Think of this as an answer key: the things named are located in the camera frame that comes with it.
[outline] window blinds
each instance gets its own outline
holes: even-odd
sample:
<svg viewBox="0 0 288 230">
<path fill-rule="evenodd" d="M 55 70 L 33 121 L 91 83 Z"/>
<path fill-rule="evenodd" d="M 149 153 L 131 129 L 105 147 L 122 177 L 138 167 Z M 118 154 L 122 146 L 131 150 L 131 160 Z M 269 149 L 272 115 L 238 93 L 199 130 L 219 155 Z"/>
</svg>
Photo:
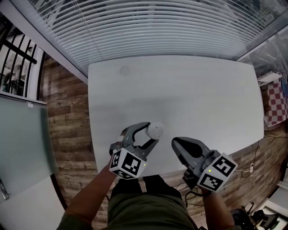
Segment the window blinds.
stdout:
<svg viewBox="0 0 288 230">
<path fill-rule="evenodd" d="M 93 62 L 144 55 L 236 60 L 285 0 L 12 0 L 85 75 Z M 253 57 L 257 64 L 262 55 Z"/>
</svg>

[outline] forearm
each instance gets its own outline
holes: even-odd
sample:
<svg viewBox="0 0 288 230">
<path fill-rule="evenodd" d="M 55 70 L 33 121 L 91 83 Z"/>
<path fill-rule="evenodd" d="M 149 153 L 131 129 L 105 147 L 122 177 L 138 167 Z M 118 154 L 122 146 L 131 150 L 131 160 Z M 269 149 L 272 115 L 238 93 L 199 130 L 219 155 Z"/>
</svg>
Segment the forearm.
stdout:
<svg viewBox="0 0 288 230">
<path fill-rule="evenodd" d="M 116 175 L 106 166 L 69 204 L 65 214 L 77 215 L 92 222 Z"/>
<path fill-rule="evenodd" d="M 203 197 L 208 230 L 222 230 L 234 226 L 234 219 L 221 195 Z"/>
</svg>

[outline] red checkered cloth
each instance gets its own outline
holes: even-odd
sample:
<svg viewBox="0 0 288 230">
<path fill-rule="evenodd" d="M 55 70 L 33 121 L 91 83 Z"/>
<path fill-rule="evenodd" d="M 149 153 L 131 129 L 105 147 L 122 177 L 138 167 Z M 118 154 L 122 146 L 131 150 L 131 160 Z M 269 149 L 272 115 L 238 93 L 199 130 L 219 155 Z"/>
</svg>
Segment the red checkered cloth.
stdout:
<svg viewBox="0 0 288 230">
<path fill-rule="evenodd" d="M 268 85 L 268 124 L 273 126 L 285 121 L 288 118 L 288 98 L 284 97 L 281 82 L 276 80 L 273 84 Z"/>
</svg>

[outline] wooden floor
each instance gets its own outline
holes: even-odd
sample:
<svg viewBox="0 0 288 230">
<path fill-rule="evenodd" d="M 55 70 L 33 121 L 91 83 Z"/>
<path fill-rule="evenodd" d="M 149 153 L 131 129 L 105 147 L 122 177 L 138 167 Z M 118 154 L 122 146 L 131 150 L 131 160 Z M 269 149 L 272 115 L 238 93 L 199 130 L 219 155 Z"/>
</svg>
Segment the wooden floor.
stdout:
<svg viewBox="0 0 288 230">
<path fill-rule="evenodd" d="M 69 204 L 98 173 L 90 133 L 88 87 L 53 59 L 47 58 L 43 66 L 41 99 L 48 106 L 50 134 L 59 168 L 56 178 Z M 265 136 L 260 140 L 256 153 L 256 168 L 252 173 L 255 176 L 245 172 L 244 176 L 248 177 L 242 178 L 241 172 L 235 172 L 221 192 L 231 210 L 250 201 L 259 206 L 276 188 L 288 150 L 287 136 L 282 126 L 265 132 Z M 232 154 L 239 164 L 238 169 L 250 166 L 256 148 L 257 143 Z M 173 187 L 183 183 L 182 176 L 183 171 L 162 175 Z M 181 193 L 185 195 L 188 191 L 185 189 Z M 190 199 L 189 203 L 199 205 L 201 198 Z M 94 229 L 107 225 L 107 207 L 105 199 L 93 222 Z M 203 206 L 189 205 L 188 212 L 198 226 L 206 225 Z"/>
</svg>

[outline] white ball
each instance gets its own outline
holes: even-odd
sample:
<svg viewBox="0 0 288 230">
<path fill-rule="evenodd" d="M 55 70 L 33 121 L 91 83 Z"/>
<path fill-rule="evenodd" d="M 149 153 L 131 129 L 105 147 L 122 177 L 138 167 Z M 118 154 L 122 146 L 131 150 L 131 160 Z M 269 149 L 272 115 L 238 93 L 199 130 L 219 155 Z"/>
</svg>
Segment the white ball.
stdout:
<svg viewBox="0 0 288 230">
<path fill-rule="evenodd" d="M 151 123 L 145 131 L 151 139 L 159 140 L 164 133 L 164 126 L 159 122 L 154 122 Z"/>
</svg>

